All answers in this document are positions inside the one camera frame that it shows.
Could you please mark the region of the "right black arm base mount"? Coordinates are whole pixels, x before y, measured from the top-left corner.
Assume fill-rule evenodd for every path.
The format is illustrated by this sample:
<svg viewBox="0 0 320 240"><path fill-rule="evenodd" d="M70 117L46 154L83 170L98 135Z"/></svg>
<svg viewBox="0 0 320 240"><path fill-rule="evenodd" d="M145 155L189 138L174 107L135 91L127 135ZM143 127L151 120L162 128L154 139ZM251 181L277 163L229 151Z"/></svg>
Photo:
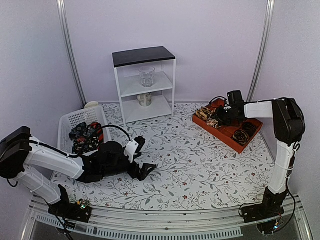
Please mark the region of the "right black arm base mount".
<svg viewBox="0 0 320 240"><path fill-rule="evenodd" d="M295 215L297 201L294 197L293 200L293 211L290 218L287 222L284 222L284 217L281 214L281 211L284 211L283 208L279 208L278 210L271 210L267 213L263 213L263 207L261 204L249 204L243 203L239 209L238 214L241 218L243 218L245 223L257 222L260 220L266 220L269 218L274 218L273 221L263 222L256 225L257 230L263 236L274 235L275 233L279 233L281 230L285 229L286 226L291 222Z"/></svg>

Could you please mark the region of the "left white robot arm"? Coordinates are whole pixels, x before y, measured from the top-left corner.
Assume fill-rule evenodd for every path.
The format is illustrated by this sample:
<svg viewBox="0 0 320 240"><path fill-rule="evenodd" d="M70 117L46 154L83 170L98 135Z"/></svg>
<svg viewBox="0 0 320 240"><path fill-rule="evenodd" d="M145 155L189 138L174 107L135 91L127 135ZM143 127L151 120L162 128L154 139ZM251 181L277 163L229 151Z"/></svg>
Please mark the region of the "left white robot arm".
<svg viewBox="0 0 320 240"><path fill-rule="evenodd" d="M74 213L66 189L44 177L36 166L59 172L80 183L96 183L106 176L127 172L139 181L156 169L155 164L139 164L135 160L142 155L146 140L142 136L129 140L126 146L116 141L101 142L92 153L93 139L102 132L100 127L85 138L76 154L52 147L31 135L27 126L22 126L0 142L0 176L23 184L30 192L43 198L63 216Z"/></svg>

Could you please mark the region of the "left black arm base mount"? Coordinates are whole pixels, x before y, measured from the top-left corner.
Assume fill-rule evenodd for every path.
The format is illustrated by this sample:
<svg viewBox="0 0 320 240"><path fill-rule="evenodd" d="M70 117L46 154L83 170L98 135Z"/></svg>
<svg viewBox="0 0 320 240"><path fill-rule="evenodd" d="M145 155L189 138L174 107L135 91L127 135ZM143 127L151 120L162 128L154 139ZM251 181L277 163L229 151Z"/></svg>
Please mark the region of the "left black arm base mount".
<svg viewBox="0 0 320 240"><path fill-rule="evenodd" d="M77 202L60 200L55 204L50 204L48 213L61 217L64 220L74 220L77 222L88 223L91 217L92 208L88 200L82 198Z"/></svg>

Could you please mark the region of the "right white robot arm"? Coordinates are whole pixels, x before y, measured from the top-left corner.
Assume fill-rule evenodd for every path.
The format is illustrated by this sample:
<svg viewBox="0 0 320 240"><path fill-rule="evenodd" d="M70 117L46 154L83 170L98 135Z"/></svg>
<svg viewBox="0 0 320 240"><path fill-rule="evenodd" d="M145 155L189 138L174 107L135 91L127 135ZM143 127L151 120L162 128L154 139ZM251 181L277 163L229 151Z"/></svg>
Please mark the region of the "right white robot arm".
<svg viewBox="0 0 320 240"><path fill-rule="evenodd" d="M227 106L218 107L210 117L221 126L229 126L233 120L273 119L277 140L275 166L258 208L262 218L269 218L283 204L289 192L288 181L294 169L295 154L306 130L304 114L294 98L245 102L239 90L228 92L227 97Z"/></svg>

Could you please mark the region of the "cream floral paisley tie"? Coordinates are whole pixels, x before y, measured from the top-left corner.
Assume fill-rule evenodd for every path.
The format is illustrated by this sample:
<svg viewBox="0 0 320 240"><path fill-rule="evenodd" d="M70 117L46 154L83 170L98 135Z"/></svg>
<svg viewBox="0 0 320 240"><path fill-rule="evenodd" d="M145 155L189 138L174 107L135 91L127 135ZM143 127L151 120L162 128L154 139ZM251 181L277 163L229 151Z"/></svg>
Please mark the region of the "cream floral paisley tie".
<svg viewBox="0 0 320 240"><path fill-rule="evenodd" d="M215 129L219 129L223 126L223 121L215 113L213 113L207 117L206 125Z"/></svg>

